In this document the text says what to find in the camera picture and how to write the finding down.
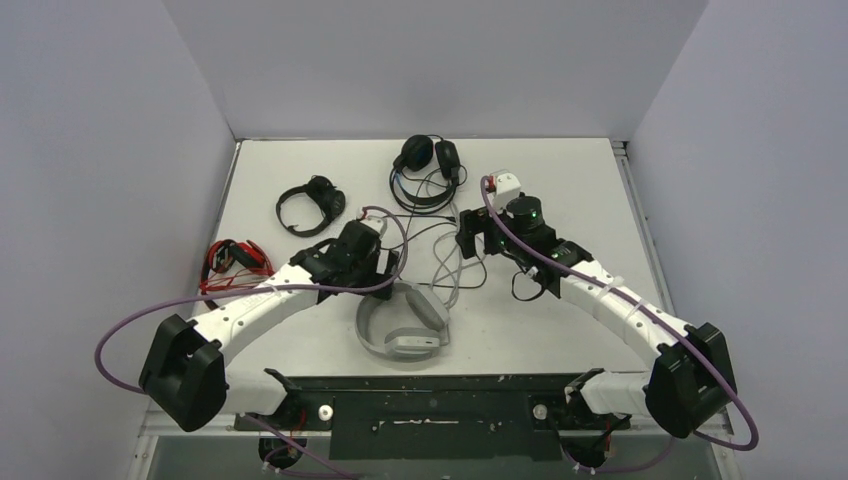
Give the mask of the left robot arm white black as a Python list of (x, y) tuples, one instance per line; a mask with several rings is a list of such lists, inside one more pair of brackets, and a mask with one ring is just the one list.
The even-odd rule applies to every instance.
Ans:
[(377, 266), (387, 221), (365, 216), (348, 222), (339, 236), (304, 249), (259, 286), (234, 300), (185, 320), (172, 315), (153, 337), (139, 386), (186, 432), (219, 414), (260, 414), (276, 430), (298, 419), (299, 403), (284, 376), (270, 367), (230, 373), (228, 365), (283, 320), (336, 293), (370, 294), (388, 288)]

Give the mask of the white grey headphones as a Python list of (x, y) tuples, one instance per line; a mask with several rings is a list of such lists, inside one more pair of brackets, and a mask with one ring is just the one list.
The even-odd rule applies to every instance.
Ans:
[(355, 332), (368, 353), (382, 360), (419, 362), (450, 344), (450, 313), (425, 285), (399, 281), (391, 297), (365, 297), (358, 305)]

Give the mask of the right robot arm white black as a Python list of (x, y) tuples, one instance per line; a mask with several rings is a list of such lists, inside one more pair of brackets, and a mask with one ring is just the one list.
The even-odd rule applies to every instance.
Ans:
[(738, 398), (723, 333), (696, 327), (626, 287), (592, 254), (546, 224), (541, 202), (520, 195), (497, 216), (481, 207), (459, 216), (462, 255), (483, 253), (512, 260), (556, 298), (592, 316), (644, 363), (642, 371), (593, 368), (564, 389), (566, 414), (589, 428), (607, 415), (650, 417), (668, 434), (686, 438)]

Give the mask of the red black headphones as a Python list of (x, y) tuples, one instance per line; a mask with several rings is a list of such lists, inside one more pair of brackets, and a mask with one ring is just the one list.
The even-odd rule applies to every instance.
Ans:
[(255, 242), (217, 240), (202, 260), (199, 292), (209, 295), (257, 286), (274, 271), (269, 256)]

